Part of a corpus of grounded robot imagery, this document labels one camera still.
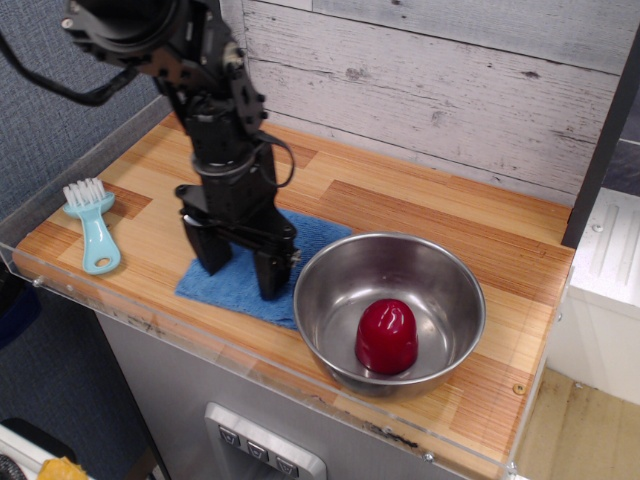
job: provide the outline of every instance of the red cup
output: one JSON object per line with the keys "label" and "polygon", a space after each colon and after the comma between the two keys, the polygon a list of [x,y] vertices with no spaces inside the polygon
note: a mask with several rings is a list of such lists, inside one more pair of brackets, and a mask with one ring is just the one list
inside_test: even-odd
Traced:
{"label": "red cup", "polygon": [[358,324],[356,356],[369,370],[395,375],[418,358],[416,319],[409,306],[391,298],[373,302]]}

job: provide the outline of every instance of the brush handle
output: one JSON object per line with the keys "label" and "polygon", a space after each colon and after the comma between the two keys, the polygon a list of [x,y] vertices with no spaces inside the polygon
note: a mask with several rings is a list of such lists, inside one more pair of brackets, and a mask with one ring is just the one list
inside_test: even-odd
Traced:
{"label": "brush handle", "polygon": [[78,212],[84,233],[84,258],[82,268],[91,275],[113,270],[120,263],[120,250],[102,218],[100,207]]}

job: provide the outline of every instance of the wood grain surface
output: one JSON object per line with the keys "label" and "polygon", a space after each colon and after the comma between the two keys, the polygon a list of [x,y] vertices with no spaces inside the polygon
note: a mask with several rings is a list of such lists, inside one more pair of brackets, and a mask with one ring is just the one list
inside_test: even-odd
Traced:
{"label": "wood grain surface", "polygon": [[[451,380],[409,401],[359,398],[321,370],[299,334],[178,297],[194,254],[176,186],[197,183],[191,146],[173,116],[100,178],[116,193],[105,214],[122,264],[99,278],[81,269],[80,223],[61,210],[19,245],[15,262],[46,286],[150,334],[327,411],[357,428],[472,477],[498,478],[538,372],[574,251],[560,245],[569,209],[267,125],[298,157],[277,204],[354,232],[401,231],[435,241],[478,277],[487,325]],[[276,149],[284,178],[289,161]]]}
{"label": "wood grain surface", "polygon": [[635,0],[314,0],[313,11],[617,75],[640,20]]}
{"label": "wood grain surface", "polygon": [[566,205],[619,80],[257,1],[244,22],[252,78],[279,124]]}
{"label": "wood grain surface", "polygon": [[545,370],[516,456],[531,480],[638,478],[640,405]]}

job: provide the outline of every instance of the yellow object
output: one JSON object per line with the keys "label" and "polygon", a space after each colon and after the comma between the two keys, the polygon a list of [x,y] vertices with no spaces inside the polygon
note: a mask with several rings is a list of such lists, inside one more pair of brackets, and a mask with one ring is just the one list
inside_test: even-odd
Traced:
{"label": "yellow object", "polygon": [[88,480],[82,468],[67,457],[53,458],[42,464],[38,480]]}

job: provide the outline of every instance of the blue towel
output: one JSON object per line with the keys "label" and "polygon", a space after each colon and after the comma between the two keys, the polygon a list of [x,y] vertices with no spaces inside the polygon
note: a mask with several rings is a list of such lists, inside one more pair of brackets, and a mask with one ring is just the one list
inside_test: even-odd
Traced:
{"label": "blue towel", "polygon": [[351,229],[287,210],[282,214],[298,230],[295,244],[301,250],[302,259],[291,270],[289,282],[281,288],[277,298],[266,301],[260,297],[253,252],[234,244],[231,244],[233,258],[214,275],[209,275],[200,262],[194,260],[178,283],[176,294],[295,330],[293,289],[300,271],[323,247],[350,235]]}

